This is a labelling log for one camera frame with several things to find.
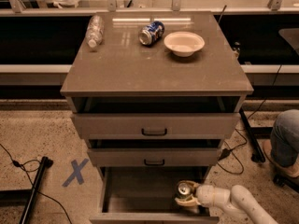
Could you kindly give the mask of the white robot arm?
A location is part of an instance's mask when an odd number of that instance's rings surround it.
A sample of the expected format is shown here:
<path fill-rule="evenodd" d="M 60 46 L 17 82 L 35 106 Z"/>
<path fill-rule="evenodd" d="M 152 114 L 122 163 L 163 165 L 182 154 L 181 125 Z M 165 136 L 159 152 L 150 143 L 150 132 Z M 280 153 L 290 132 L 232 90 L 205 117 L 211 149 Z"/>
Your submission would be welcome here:
<path fill-rule="evenodd" d="M 241 185 L 230 189 L 182 180 L 177 184 L 175 201 L 180 206 L 217 207 L 232 217 L 247 215 L 254 224 L 278 224 L 256 201 L 251 192 Z"/>

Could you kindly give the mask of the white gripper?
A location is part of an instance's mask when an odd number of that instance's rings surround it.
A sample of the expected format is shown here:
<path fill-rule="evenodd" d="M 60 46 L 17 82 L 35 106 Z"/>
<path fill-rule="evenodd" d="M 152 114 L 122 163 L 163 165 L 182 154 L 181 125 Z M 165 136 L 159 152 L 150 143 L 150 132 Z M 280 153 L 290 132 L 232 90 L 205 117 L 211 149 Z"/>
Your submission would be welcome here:
<path fill-rule="evenodd" d="M 192 186 L 192 194 L 196 192 L 196 198 L 176 198 L 175 201 L 180 206 L 192 207 L 202 205 L 204 207 L 212 207 L 218 204 L 219 189 L 212 185 L 200 185 L 191 180 L 182 180 L 179 182 L 187 182 Z"/>

